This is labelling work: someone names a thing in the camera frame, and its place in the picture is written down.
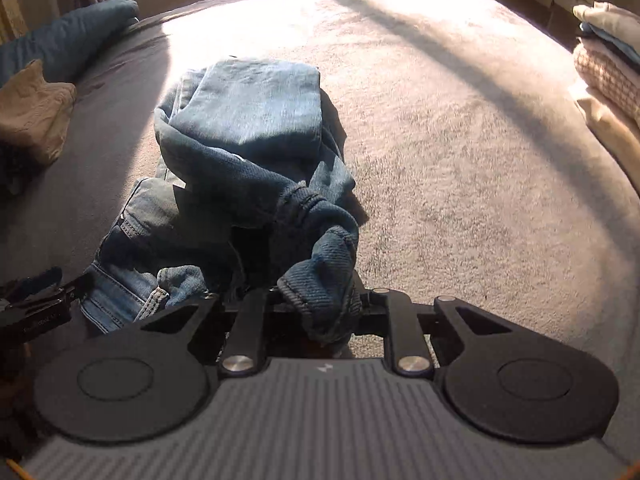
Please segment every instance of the checkered fabric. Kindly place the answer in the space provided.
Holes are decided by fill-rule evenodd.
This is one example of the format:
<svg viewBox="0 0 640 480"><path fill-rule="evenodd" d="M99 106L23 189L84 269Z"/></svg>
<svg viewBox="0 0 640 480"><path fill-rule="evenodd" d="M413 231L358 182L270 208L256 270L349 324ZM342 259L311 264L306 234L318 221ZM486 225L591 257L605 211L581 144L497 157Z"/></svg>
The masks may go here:
<svg viewBox="0 0 640 480"><path fill-rule="evenodd" d="M587 85L600 90L640 125L640 88L612 60L579 43L574 50L574 65Z"/></svg>

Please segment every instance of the blue pillow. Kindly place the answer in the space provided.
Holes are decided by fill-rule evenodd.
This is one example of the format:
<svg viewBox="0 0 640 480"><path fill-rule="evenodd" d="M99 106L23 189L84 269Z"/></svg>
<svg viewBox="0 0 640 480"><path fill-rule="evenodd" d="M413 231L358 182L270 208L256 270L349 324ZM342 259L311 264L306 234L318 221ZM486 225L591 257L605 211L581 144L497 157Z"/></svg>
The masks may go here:
<svg viewBox="0 0 640 480"><path fill-rule="evenodd" d="M0 45L0 87L34 59L42 60L46 81L73 82L104 42L137 15L133 0L107 0Z"/></svg>

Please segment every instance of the denim fabric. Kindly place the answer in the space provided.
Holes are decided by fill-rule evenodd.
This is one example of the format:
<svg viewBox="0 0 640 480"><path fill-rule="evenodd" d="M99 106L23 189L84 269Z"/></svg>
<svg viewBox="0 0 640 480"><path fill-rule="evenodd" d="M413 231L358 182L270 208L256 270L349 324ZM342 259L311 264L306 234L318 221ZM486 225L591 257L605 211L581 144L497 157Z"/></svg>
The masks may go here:
<svg viewBox="0 0 640 480"><path fill-rule="evenodd" d="M638 54L631 45L626 44L624 41L620 41L618 38L614 38L605 30L594 27L591 23L582 22L580 24L580 30L586 33L593 32L603 40L613 43L620 52L631 60L632 63L640 65L640 54Z"/></svg>
<svg viewBox="0 0 640 480"><path fill-rule="evenodd" d="M87 317L107 332L194 296L277 283L312 338L352 330L358 226L340 205L354 181L319 81L285 61L183 75L155 110L156 177L136 184L89 268Z"/></svg>

